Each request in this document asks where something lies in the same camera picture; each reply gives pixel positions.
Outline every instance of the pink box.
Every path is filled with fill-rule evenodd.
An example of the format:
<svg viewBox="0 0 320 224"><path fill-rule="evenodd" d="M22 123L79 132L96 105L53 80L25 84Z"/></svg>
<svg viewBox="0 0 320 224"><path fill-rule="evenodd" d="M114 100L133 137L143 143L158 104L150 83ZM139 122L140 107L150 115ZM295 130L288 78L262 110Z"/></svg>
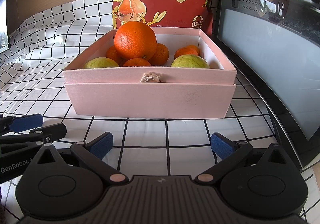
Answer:
<svg viewBox="0 0 320 224"><path fill-rule="evenodd" d="M224 118L236 85L236 69L218 46L201 30L152 27L157 42L170 57L164 67L81 69L104 57L113 45L111 30L65 69L65 88L77 114L134 118ZM211 69L172 68L174 53L187 45L201 50ZM160 73L161 83L140 83L145 73Z"/></svg>

